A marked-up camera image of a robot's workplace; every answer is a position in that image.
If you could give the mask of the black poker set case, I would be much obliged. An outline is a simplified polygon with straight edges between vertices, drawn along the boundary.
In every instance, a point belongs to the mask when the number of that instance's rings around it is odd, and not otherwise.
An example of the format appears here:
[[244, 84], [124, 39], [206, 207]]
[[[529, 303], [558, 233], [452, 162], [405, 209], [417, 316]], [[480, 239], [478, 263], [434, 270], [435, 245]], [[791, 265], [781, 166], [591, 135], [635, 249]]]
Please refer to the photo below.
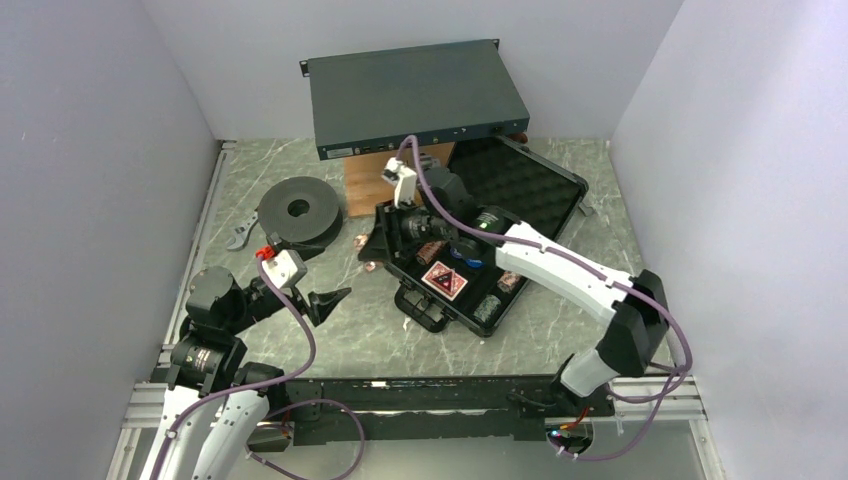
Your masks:
[[[588, 191], [582, 177], [504, 137], [458, 143], [445, 172], [430, 174], [427, 180], [441, 205], [470, 227], [504, 234], [513, 221], [522, 220], [550, 239], [564, 230]], [[471, 238], [477, 241], [476, 255], [454, 258], [446, 241], [439, 255], [427, 265], [419, 264], [415, 258], [426, 243], [401, 238], [398, 263], [387, 264], [400, 282], [395, 306], [431, 333], [458, 321], [479, 337], [491, 336], [528, 283], [523, 277], [513, 292], [500, 291], [496, 284], [505, 270], [495, 264], [493, 245]], [[484, 265], [470, 268], [465, 258], [481, 260]], [[469, 280], [456, 300], [447, 300], [421, 281], [436, 261]], [[492, 321], [481, 325], [473, 318], [473, 312], [489, 294], [497, 296], [502, 304]]]

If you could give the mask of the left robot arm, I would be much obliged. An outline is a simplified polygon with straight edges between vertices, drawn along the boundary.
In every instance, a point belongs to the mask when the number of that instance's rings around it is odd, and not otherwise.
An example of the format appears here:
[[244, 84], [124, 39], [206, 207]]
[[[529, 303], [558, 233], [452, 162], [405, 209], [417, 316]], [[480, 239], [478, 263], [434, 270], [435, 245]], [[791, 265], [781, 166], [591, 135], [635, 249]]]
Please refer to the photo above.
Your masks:
[[[241, 446], [261, 420], [279, 417], [289, 406], [286, 384], [314, 363], [313, 327], [323, 323], [350, 294], [289, 293], [260, 274], [240, 287], [226, 268], [209, 267], [189, 285], [187, 315], [170, 367], [157, 437], [145, 461], [144, 479], [221, 479], [229, 474]], [[247, 362], [239, 333], [289, 310], [309, 345], [306, 362], [294, 371]]]

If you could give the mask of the green blue chip stack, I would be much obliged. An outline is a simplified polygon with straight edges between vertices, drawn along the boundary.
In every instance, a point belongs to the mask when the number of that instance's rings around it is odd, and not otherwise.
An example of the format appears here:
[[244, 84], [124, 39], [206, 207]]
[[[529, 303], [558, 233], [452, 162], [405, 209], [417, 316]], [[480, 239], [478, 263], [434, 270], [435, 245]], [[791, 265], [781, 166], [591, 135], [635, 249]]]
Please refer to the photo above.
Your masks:
[[502, 301], [497, 296], [486, 295], [474, 309], [473, 318], [481, 325], [485, 325], [496, 316], [501, 304]]

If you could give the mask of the red black triangle token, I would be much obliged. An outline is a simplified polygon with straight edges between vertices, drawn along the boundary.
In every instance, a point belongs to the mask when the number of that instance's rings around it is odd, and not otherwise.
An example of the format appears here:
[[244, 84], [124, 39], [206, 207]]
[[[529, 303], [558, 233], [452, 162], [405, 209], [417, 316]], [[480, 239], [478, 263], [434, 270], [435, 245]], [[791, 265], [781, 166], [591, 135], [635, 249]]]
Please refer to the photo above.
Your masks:
[[442, 264], [434, 265], [428, 272], [426, 280], [449, 298], [457, 296], [466, 284], [463, 277]]

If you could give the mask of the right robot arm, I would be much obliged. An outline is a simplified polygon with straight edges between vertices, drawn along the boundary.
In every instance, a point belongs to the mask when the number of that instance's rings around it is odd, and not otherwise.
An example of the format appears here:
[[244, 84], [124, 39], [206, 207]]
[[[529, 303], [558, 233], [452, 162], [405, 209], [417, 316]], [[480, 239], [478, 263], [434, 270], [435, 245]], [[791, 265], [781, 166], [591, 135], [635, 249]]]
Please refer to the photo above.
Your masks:
[[671, 329], [661, 279], [604, 267], [557, 244], [530, 223], [476, 202], [445, 167], [416, 172], [392, 158], [381, 176], [394, 188], [376, 208], [363, 261], [385, 261], [411, 290], [484, 328], [522, 284], [544, 286], [603, 327], [598, 343], [557, 370], [551, 401], [574, 415], [618, 377], [646, 373]]

